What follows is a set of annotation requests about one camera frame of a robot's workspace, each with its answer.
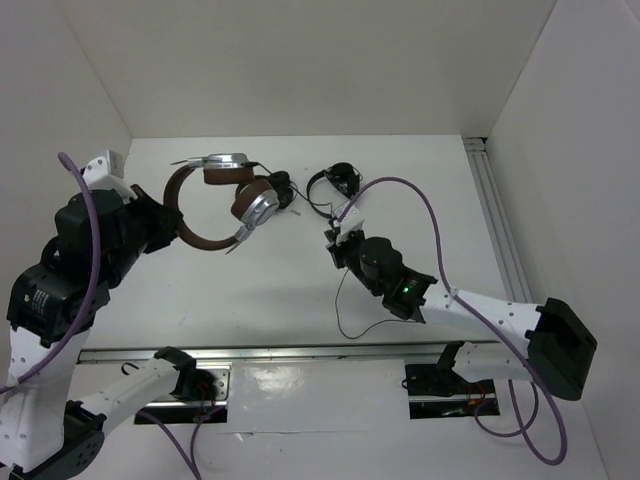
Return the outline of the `brown silver headphones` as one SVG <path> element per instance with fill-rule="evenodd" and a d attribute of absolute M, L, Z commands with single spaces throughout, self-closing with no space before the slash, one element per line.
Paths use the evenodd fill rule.
<path fill-rule="evenodd" d="M 172 164 L 162 204 L 178 215 L 176 234 L 189 247 L 229 253 L 277 213 L 274 187 L 244 153 L 190 157 Z"/>

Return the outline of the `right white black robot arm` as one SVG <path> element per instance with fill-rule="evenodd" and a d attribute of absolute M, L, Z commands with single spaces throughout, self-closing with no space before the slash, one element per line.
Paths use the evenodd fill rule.
<path fill-rule="evenodd" d="M 443 281 L 407 267 L 389 239 L 326 231 L 334 265 L 345 268 L 394 317 L 444 325 L 491 339 L 481 347 L 464 341 L 447 345 L 436 379 L 448 392 L 484 380 L 534 381 L 550 395 L 581 398 L 597 341 L 564 301 L 517 303 L 445 287 Z"/>

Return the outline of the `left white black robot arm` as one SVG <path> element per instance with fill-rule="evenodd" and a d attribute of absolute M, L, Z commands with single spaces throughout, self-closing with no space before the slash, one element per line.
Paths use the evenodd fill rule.
<path fill-rule="evenodd" d="M 13 479 L 70 479 L 87 469 L 105 437 L 155 399 L 209 400 L 214 376 L 186 352 L 164 347 L 132 374 L 80 400 L 74 367 L 98 310 L 143 254 L 165 248 L 182 216 L 139 187 L 72 197 L 54 217 L 56 235 L 12 287 L 11 363 L 1 405 L 1 464 Z"/>

